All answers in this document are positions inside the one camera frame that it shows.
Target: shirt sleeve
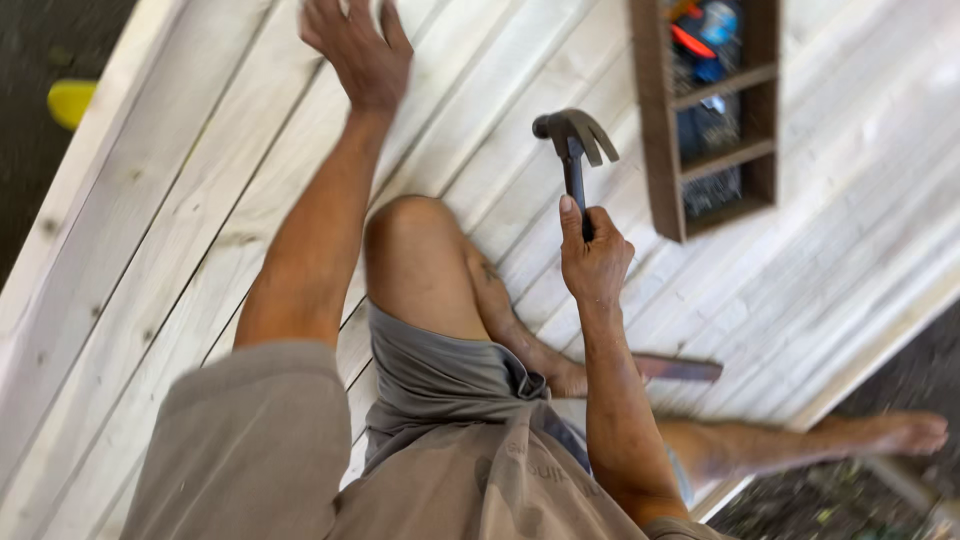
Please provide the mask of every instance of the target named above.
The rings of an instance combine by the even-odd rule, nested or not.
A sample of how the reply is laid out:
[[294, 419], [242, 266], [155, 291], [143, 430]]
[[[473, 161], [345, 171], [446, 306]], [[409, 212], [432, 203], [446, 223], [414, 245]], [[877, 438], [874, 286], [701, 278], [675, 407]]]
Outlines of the shirt sleeve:
[[733, 540], [712, 528], [680, 518], [657, 518], [643, 528], [650, 540]]
[[170, 389], [121, 538], [323, 538], [349, 449], [328, 347], [236, 352]]

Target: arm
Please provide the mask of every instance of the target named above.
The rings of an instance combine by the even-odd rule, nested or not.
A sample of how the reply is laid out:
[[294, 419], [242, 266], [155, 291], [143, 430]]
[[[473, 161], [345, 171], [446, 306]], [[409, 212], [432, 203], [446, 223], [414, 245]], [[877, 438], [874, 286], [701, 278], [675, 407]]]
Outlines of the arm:
[[600, 208], [587, 210], [594, 238], [584, 243], [580, 212], [561, 200], [564, 281], [577, 301], [587, 345], [587, 447], [597, 481], [639, 526], [686, 519], [643, 378], [623, 331], [620, 291], [634, 246]]
[[267, 252], [240, 314], [235, 347], [315, 338], [336, 348], [350, 277], [360, 254], [373, 171], [406, 91], [413, 48], [384, 2], [384, 38], [367, 1], [344, 17], [337, 0], [307, 0], [300, 35], [324, 54], [352, 109], [334, 147]]

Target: tattoo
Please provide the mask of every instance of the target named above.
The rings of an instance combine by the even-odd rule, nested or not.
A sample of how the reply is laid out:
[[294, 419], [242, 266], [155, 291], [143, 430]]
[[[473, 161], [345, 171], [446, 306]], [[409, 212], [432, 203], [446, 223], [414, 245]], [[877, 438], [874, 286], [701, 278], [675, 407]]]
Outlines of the tattoo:
[[484, 261], [483, 264], [481, 264], [481, 266], [483, 267], [484, 273], [487, 274], [487, 282], [492, 282], [494, 280], [498, 282], [500, 281], [500, 276], [496, 274], [495, 266], [493, 266], [492, 264], [486, 261]]

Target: man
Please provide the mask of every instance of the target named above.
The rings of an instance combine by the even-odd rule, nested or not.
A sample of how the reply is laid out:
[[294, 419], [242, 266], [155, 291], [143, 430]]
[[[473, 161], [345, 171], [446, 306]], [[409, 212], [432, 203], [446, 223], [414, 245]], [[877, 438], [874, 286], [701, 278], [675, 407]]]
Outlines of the man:
[[[564, 280], [586, 366], [516, 320], [493, 267], [438, 201], [401, 198], [366, 230], [380, 399], [365, 475], [338, 494], [350, 428], [334, 350], [373, 170], [413, 49], [384, 4], [308, 0], [302, 38], [337, 70], [352, 110], [291, 210], [240, 319], [236, 352], [180, 380], [156, 422], [125, 538], [665, 538], [716, 479], [946, 440], [927, 413], [828, 419], [807, 434], [657, 424], [623, 331], [634, 248], [599, 208], [585, 243], [559, 203]], [[545, 400], [586, 397], [586, 436]]]

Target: blue object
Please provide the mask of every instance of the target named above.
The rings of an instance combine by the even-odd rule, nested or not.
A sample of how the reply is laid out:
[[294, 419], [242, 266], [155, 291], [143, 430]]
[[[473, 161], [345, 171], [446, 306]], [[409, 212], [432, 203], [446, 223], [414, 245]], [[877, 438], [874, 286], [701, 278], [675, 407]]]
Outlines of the blue object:
[[736, 35], [736, 11], [724, 2], [710, 2], [704, 7], [706, 21], [700, 36], [714, 47], [723, 45]]
[[693, 77], [704, 83], [716, 83], [727, 76], [727, 70], [719, 59], [697, 59], [693, 63]]

